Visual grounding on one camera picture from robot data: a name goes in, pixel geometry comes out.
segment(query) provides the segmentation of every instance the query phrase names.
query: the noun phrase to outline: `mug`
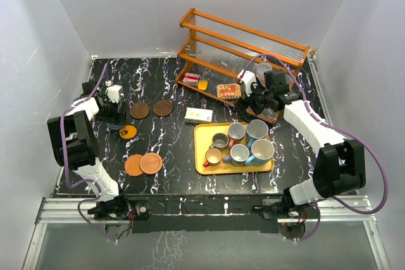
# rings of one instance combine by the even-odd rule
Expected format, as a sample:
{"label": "mug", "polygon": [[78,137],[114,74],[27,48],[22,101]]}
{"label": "mug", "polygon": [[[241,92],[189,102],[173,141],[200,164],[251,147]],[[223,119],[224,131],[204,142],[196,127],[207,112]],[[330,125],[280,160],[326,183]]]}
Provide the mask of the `mug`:
{"label": "mug", "polygon": [[229,139],[224,133],[217,133],[213,136],[213,144],[209,146],[210,149],[217,148],[218,150],[225,150],[228,147]]}
{"label": "mug", "polygon": [[245,164],[250,166],[262,166],[270,161],[274,155],[274,146],[267,139],[257,139],[252,144],[252,156],[250,156]]}
{"label": "mug", "polygon": [[245,137],[246,129],[240,123],[232,123],[228,128],[229,149],[238,144]]}
{"label": "mug", "polygon": [[205,152],[205,160],[206,162],[203,164],[204,167],[216,166],[222,160],[222,152],[217,148],[210,148]]}
{"label": "mug", "polygon": [[222,161],[225,164],[233,164],[235,167],[240,167],[245,164],[249,157],[249,149],[245,145],[234,145],[230,149],[230,155],[225,156]]}
{"label": "mug", "polygon": [[264,121],[252,120],[246,127],[246,135],[249,139],[247,147],[250,149],[257,139],[265,138],[267,133],[268,126]]}

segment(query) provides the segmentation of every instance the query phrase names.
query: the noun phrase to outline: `black marble tabletop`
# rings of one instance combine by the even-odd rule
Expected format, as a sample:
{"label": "black marble tabletop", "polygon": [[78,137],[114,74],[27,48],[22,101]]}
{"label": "black marble tabletop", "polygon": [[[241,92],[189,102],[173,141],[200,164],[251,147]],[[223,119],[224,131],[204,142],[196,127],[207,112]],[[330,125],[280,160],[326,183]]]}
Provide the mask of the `black marble tabletop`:
{"label": "black marble tabletop", "polygon": [[[213,110],[213,123],[237,121],[236,111],[221,102],[207,98],[196,91],[177,85],[175,77],[184,66],[177,58],[114,58],[95,60],[90,78],[98,79],[105,63],[109,78],[122,85],[130,106],[138,101],[151,107],[160,99],[173,104],[171,115],[157,117],[151,110],[143,120],[128,121],[136,126],[132,140],[122,139],[118,131],[105,123],[93,122],[99,139],[100,160],[110,176],[118,181],[127,195],[238,195],[282,193],[283,189],[308,179],[313,172],[315,154],[299,132],[283,119],[270,129],[270,140],[275,145],[275,166],[266,173],[234,175],[200,175],[194,164],[194,128],[184,122],[187,107]],[[316,112],[323,116],[313,76],[307,62],[299,75],[308,99]],[[199,71],[209,80],[226,82],[226,77],[211,71]],[[129,176],[125,161],[133,154],[158,153],[163,159],[162,170],[155,175]],[[71,182],[80,177],[74,173]],[[59,179],[54,195],[88,195],[88,187],[69,190],[65,177]]]}

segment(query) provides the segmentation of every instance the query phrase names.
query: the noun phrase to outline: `yellow tray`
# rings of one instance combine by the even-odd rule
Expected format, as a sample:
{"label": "yellow tray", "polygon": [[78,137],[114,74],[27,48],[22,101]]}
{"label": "yellow tray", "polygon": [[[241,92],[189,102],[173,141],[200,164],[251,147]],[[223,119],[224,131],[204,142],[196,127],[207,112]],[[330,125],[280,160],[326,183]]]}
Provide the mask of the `yellow tray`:
{"label": "yellow tray", "polygon": [[[213,136],[216,133],[228,134],[228,127],[232,123],[210,123],[207,125],[198,125],[194,129],[194,152],[196,155],[196,169],[200,174],[230,174],[230,173],[246,173],[246,172],[267,172],[273,169],[274,160],[271,159],[264,166],[241,166],[235,167],[232,164],[225,164],[221,162],[217,166],[208,166],[205,168],[205,152],[209,149],[209,146],[213,143]],[[247,145],[246,137],[242,140],[241,144]],[[222,157],[229,155],[229,149],[222,151]]]}

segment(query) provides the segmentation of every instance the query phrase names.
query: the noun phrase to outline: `box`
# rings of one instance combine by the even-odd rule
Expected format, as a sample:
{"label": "box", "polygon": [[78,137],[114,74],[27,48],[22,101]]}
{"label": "box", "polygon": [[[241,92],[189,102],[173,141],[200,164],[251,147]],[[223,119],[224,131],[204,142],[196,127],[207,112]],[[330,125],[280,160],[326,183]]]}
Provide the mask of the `box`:
{"label": "box", "polygon": [[237,99],[242,96],[242,91],[237,83],[224,83],[216,86],[216,95],[222,99]]}
{"label": "box", "polygon": [[200,75],[198,75],[198,74],[186,73],[183,77],[183,83],[197,87],[199,79],[200,79]]}
{"label": "box", "polygon": [[188,107],[185,112],[186,123],[211,123],[213,119],[213,110],[196,109]]}

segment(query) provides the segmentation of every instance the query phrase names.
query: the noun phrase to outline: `orange wooden rack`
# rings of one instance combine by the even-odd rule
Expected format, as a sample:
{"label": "orange wooden rack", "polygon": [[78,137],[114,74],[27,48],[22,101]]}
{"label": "orange wooden rack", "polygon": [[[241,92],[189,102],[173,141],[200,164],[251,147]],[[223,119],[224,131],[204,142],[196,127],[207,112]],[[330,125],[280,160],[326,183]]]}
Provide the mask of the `orange wooden rack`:
{"label": "orange wooden rack", "polygon": [[[194,64],[216,71],[235,80],[237,75],[244,69],[252,57],[259,53],[270,53],[280,58],[298,76],[306,59],[309,46],[281,39],[243,25],[236,24],[191,8],[180,20],[182,28],[188,28],[189,36],[185,44],[178,51],[178,57],[186,60],[186,64],[177,76],[177,83],[198,91],[210,98],[214,98],[229,106],[235,105],[225,99],[199,90],[197,87],[183,83],[186,74]],[[251,70],[254,71],[256,64],[264,62],[255,59]],[[276,64],[271,63],[273,68],[287,71]],[[269,123],[276,123],[278,114],[265,109],[258,118]]]}

